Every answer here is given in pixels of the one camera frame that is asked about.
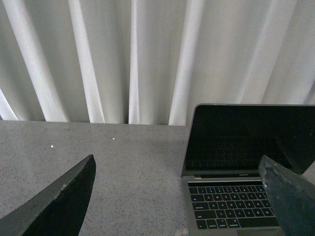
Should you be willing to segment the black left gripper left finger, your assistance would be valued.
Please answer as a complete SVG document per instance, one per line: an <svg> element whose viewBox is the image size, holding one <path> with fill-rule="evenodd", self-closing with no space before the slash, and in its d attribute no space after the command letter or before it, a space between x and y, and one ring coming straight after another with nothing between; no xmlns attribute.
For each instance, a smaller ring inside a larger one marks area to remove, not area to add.
<svg viewBox="0 0 315 236"><path fill-rule="evenodd" d="M89 155L0 220L2 236L77 236L92 195L96 163Z"/></svg>

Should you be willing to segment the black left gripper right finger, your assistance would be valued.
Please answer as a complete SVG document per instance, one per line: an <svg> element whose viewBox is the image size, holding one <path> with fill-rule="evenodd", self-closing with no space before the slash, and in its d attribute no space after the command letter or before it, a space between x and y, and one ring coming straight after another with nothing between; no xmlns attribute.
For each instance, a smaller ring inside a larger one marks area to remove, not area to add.
<svg viewBox="0 0 315 236"><path fill-rule="evenodd" d="M315 186L264 155L258 167L263 187L287 236L315 234Z"/></svg>

